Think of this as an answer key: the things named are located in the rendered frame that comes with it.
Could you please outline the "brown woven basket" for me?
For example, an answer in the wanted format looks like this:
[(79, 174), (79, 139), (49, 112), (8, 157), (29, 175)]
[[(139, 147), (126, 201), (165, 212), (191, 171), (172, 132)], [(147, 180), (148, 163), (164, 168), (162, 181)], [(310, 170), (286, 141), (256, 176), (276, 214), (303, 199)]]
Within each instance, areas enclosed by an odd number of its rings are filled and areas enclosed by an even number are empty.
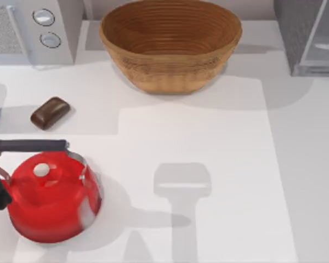
[(99, 36), (120, 72), (153, 94), (195, 92), (223, 69), (242, 36), (230, 10), (201, 0), (139, 0), (100, 21)]

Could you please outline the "dark brown bread loaf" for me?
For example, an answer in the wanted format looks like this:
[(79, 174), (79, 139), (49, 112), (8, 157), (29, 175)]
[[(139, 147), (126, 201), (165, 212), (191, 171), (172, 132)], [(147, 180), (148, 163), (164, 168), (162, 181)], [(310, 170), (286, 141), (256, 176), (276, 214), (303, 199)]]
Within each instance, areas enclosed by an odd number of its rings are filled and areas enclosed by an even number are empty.
[(47, 100), (31, 115), (30, 121), (38, 128), (47, 130), (63, 118), (71, 106), (65, 100), (55, 96)]

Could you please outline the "red kettle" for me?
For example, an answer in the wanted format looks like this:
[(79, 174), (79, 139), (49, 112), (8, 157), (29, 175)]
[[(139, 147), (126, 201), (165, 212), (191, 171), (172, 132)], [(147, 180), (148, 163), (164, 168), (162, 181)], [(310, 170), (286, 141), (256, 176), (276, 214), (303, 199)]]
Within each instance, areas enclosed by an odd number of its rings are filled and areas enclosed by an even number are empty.
[(66, 140), (0, 140), (0, 180), (12, 198), (13, 227), (38, 243), (58, 243), (86, 230), (102, 203), (87, 161)]

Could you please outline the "microwave knob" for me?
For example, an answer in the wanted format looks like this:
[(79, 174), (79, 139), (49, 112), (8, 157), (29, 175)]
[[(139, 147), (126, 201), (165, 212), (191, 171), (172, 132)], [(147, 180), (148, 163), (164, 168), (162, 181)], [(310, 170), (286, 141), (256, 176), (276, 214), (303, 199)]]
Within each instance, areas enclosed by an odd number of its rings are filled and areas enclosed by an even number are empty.
[(50, 49), (58, 48), (61, 45), (61, 38), (53, 32), (41, 34), (39, 40), (43, 46)]
[(41, 26), (51, 26), (55, 22), (54, 14), (48, 9), (35, 10), (32, 17)]

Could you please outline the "pale microwave oven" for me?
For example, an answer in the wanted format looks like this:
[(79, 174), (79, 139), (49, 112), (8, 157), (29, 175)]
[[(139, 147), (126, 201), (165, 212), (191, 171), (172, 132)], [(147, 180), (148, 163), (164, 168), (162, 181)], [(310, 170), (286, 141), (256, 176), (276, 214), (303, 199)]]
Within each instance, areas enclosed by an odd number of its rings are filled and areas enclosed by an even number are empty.
[[(32, 13), (40, 9), (54, 14), (51, 26), (34, 21)], [(74, 64), (83, 18), (83, 0), (0, 0), (0, 65)], [(39, 37), (47, 32), (61, 38), (58, 48), (41, 44)]]

